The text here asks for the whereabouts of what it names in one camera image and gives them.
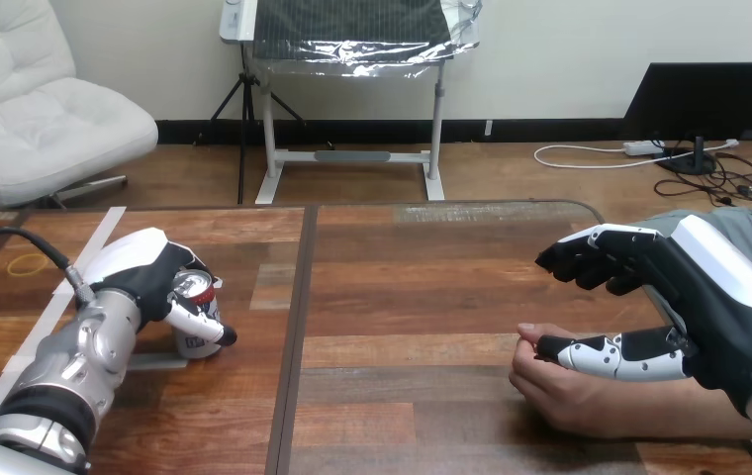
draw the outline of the chair cushion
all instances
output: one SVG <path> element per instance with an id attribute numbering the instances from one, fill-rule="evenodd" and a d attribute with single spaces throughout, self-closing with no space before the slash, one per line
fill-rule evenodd
<path id="1" fill-rule="evenodd" d="M 151 116 L 122 94 L 63 78 L 0 103 L 0 207 L 55 192 L 154 148 Z"/>
<path id="2" fill-rule="evenodd" d="M 75 73 L 47 0 L 0 0 L 0 102 Z"/>

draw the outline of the chair leg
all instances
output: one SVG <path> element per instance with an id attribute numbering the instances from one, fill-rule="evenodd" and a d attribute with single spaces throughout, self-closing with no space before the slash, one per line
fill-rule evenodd
<path id="1" fill-rule="evenodd" d="M 129 178 L 126 175 L 112 176 L 111 178 L 105 178 L 103 180 L 89 181 L 83 183 L 81 186 L 75 188 L 68 188 L 66 190 L 58 191 L 52 196 L 60 202 L 65 202 L 72 198 L 78 198 L 79 196 L 87 195 L 90 193 L 103 190 L 111 186 L 126 186 L 129 182 Z"/>

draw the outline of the black baseboard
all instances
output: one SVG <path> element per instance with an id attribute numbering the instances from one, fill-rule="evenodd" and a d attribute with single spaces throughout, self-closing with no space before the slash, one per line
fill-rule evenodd
<path id="1" fill-rule="evenodd" d="M 262 123 L 247 132 L 247 143 L 264 143 Z M 467 142 L 594 142 L 640 140 L 623 137 L 623 119 L 511 119 L 493 122 L 484 135 L 487 121 L 443 121 L 443 143 Z M 241 121 L 157 121 L 159 143 L 239 144 Z M 431 121 L 275 121 L 277 145 L 331 143 L 429 143 Z M 752 140 L 751 136 L 739 138 Z"/>

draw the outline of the solar panel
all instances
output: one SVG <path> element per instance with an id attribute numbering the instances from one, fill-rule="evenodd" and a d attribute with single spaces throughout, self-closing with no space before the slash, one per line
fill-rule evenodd
<path id="1" fill-rule="evenodd" d="M 253 55 L 405 62 L 450 41 L 439 0 L 259 0 Z"/>

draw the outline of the robotic hand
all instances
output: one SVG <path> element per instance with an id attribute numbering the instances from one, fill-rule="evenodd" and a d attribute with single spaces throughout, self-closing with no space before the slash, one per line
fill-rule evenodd
<path id="1" fill-rule="evenodd" d="M 0 405 L 0 474 L 87 471 L 88 450 L 146 323 L 167 321 L 205 341 L 235 342 L 233 329 L 174 292 L 181 269 L 210 273 L 189 248 L 156 229 L 102 249 L 84 278 L 65 268 L 78 312 L 41 341 Z"/>
<path id="2" fill-rule="evenodd" d="M 752 263 L 714 227 L 690 216 L 659 232 L 599 225 L 536 259 L 563 282 L 623 295 L 651 286 L 672 325 L 580 340 L 543 336 L 537 357 L 626 381 L 695 378 L 721 389 L 752 421 Z"/>

